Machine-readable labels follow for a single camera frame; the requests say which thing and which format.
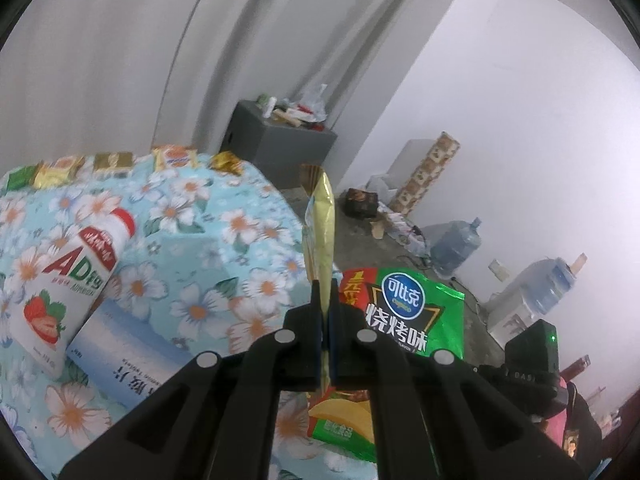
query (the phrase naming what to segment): white bottle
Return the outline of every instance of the white bottle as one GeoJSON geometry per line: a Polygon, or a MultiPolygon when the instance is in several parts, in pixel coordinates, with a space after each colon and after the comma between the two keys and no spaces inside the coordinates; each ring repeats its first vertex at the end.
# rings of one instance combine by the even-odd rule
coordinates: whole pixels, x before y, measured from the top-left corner
{"type": "Polygon", "coordinates": [[[116,266],[135,224],[124,209],[83,228],[41,274],[25,286],[10,317],[12,337],[57,379],[65,350],[116,266]]]}

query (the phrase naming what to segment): yellow candy wrapper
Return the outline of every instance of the yellow candy wrapper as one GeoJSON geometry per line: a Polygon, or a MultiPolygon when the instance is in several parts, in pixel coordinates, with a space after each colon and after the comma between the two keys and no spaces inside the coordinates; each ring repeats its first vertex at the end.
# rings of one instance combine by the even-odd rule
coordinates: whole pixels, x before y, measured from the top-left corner
{"type": "MultiPolygon", "coordinates": [[[[300,181],[309,197],[302,227],[302,248],[309,282],[318,280],[322,323],[326,328],[334,268],[335,200],[329,178],[320,166],[302,164],[300,181]]],[[[329,387],[329,358],[322,353],[322,391],[329,387]]]]}
{"type": "Polygon", "coordinates": [[[33,179],[35,189],[66,186],[76,177],[78,169],[84,164],[84,156],[63,156],[55,162],[44,162],[33,179]]]}
{"type": "Polygon", "coordinates": [[[133,171],[133,153],[96,153],[94,157],[94,176],[97,178],[126,178],[133,171]]]}
{"type": "Polygon", "coordinates": [[[200,167],[198,163],[198,150],[191,146],[164,144],[162,146],[155,146],[152,152],[155,159],[155,171],[179,170],[180,168],[195,170],[200,167]]]}
{"type": "Polygon", "coordinates": [[[242,175],[242,160],[237,158],[232,152],[220,152],[212,156],[209,167],[221,173],[231,173],[235,176],[242,175]]]}

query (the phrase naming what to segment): green chip bag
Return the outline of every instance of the green chip bag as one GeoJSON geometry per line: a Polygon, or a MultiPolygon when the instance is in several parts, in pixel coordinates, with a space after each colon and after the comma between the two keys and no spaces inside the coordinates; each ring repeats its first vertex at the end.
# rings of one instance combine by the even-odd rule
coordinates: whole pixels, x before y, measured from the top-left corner
{"type": "MultiPolygon", "coordinates": [[[[461,292],[403,268],[350,269],[340,283],[340,301],[362,310],[372,330],[424,356],[446,348],[463,358],[464,298],[461,292]]],[[[375,462],[368,399],[368,392],[330,388],[311,403],[309,436],[375,462]]]]}

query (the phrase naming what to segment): pink object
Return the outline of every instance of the pink object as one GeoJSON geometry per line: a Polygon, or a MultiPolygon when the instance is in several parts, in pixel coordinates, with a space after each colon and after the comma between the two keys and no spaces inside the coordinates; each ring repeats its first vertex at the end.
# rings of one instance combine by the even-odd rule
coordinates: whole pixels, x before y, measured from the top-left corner
{"type": "MultiPolygon", "coordinates": [[[[563,378],[560,378],[560,385],[566,388],[566,382],[563,378]]],[[[551,440],[553,440],[558,446],[562,447],[562,441],[564,440],[564,427],[566,426],[566,410],[557,415],[547,419],[548,425],[545,429],[545,434],[551,440]]]]}

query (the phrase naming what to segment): red brand label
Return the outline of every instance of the red brand label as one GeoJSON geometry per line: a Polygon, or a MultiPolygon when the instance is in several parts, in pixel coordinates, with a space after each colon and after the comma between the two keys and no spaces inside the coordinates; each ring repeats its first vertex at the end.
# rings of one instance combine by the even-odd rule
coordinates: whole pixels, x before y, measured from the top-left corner
{"type": "Polygon", "coordinates": [[[116,264],[116,254],[111,245],[111,237],[105,231],[100,231],[91,226],[82,229],[80,237],[98,256],[104,267],[111,272],[116,264]]]}

